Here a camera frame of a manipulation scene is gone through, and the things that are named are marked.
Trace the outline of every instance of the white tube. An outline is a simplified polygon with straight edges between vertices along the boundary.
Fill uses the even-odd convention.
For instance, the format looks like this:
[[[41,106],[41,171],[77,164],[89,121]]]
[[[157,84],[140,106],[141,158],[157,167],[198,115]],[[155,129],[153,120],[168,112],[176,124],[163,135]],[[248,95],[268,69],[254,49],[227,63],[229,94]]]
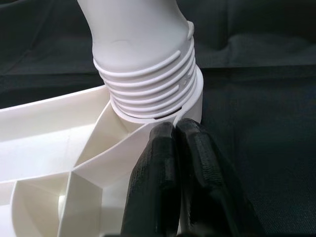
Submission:
[[[78,0],[93,38],[94,65],[124,114],[154,119],[196,92],[194,26],[176,0]]]

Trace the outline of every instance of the dark fabric backdrop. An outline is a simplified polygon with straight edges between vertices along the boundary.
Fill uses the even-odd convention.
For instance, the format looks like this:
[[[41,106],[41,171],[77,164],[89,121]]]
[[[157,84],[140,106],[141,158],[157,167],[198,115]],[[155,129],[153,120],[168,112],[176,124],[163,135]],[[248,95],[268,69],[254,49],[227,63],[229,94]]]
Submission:
[[[178,0],[202,123],[270,234],[316,234],[316,0]],[[0,108],[102,85],[76,0],[0,0]]]

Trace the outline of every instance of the black cloth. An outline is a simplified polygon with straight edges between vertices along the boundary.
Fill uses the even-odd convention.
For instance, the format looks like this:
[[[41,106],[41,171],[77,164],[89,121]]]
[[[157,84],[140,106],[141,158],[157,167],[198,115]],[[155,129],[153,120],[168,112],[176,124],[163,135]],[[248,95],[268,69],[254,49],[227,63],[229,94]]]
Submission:
[[[196,26],[202,124],[268,233],[316,234],[316,1],[178,0]],[[102,85],[76,0],[0,0],[0,108]]]

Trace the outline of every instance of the white plastic base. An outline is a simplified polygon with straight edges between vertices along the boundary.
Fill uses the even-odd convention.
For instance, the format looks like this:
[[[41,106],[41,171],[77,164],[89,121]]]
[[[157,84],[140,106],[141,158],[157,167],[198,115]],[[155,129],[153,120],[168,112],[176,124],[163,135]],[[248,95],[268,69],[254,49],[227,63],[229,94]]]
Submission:
[[[0,233],[4,237],[117,234],[129,174],[158,123],[201,119],[203,76],[178,112],[135,119],[105,86],[0,110]]]

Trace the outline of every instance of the white plastic housing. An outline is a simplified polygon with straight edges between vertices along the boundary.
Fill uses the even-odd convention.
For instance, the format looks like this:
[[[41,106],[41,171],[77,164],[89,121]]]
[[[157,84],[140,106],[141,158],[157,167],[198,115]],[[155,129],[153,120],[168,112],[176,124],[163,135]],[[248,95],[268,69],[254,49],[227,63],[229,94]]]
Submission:
[[[197,93],[194,25],[176,0],[78,0],[95,67],[128,120],[174,113]]]

